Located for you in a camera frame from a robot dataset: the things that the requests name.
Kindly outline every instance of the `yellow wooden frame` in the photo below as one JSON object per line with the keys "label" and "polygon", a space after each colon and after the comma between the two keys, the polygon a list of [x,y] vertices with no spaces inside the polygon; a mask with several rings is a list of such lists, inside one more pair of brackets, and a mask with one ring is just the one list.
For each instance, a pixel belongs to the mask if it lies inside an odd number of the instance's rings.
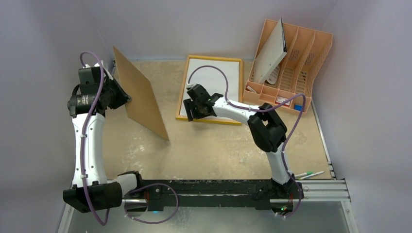
{"label": "yellow wooden frame", "polygon": [[[243,60],[239,58],[227,58],[227,57],[209,57],[209,56],[199,56],[199,55],[188,55],[186,59],[185,72],[183,73],[182,85],[180,87],[180,94],[177,103],[176,110],[176,120],[188,120],[187,116],[180,115],[180,108],[182,106],[183,93],[186,86],[186,77],[188,75],[188,67],[190,59],[202,59],[202,60],[214,60],[214,61],[227,61],[227,62],[239,62],[239,102],[242,102],[243,98]],[[206,123],[218,123],[227,125],[242,125],[240,122],[228,119],[199,119],[193,120],[196,122],[206,122]]]}

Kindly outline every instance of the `orange desk organizer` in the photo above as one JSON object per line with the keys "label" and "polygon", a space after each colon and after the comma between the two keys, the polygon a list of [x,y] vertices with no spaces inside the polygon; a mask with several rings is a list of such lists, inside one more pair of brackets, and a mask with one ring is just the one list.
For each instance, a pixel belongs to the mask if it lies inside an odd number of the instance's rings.
{"label": "orange desk organizer", "polygon": [[[267,19],[265,21],[255,60],[276,24],[277,22],[273,20]],[[297,93],[304,93],[306,95],[304,113],[306,113],[312,100],[313,81],[329,53],[333,35],[286,23],[283,24],[283,30],[288,54],[280,63],[280,72],[276,83],[273,85],[268,82],[264,84],[254,83],[254,62],[246,86],[250,86],[256,93],[245,88],[243,101],[258,105],[265,102],[275,105],[278,96],[290,98]],[[289,107],[281,106],[280,109],[298,114],[299,111],[294,109],[294,105],[302,105],[302,103],[303,99],[299,97],[294,99]]]}

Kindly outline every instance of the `table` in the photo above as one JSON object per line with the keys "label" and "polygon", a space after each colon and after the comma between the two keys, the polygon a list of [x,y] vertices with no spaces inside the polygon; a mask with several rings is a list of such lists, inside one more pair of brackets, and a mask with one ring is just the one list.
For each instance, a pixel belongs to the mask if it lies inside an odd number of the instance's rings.
{"label": "table", "polygon": [[[103,158],[108,179],[138,170],[143,179],[269,179],[266,154],[247,126],[178,121],[175,117],[185,61],[134,61],[150,80],[170,141],[127,118],[124,106],[106,111]],[[244,63],[244,78],[252,63]],[[290,130],[297,116],[278,111]],[[302,117],[286,153],[295,174],[325,171],[331,179],[313,109]]]}

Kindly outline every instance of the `blue object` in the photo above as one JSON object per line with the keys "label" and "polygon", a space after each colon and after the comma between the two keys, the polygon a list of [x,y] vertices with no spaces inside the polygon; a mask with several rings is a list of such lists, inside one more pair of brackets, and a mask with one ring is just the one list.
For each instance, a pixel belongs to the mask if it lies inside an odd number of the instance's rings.
{"label": "blue object", "polygon": [[297,110],[297,111],[300,111],[300,110],[302,110],[302,106],[301,105],[299,105],[299,104],[295,104],[295,110]]}

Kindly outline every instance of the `white wall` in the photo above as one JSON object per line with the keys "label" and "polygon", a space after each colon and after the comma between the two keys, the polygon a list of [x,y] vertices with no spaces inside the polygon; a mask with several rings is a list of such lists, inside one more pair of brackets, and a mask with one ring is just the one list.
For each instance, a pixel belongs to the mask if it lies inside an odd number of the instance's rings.
{"label": "white wall", "polygon": [[107,46],[130,59],[253,59],[266,18],[321,29],[337,0],[89,0]]}
{"label": "white wall", "polygon": [[340,0],[314,100],[360,232],[411,232],[412,2]]}
{"label": "white wall", "polygon": [[74,171],[79,53],[110,53],[80,0],[0,1],[0,32],[0,232],[56,232]]}

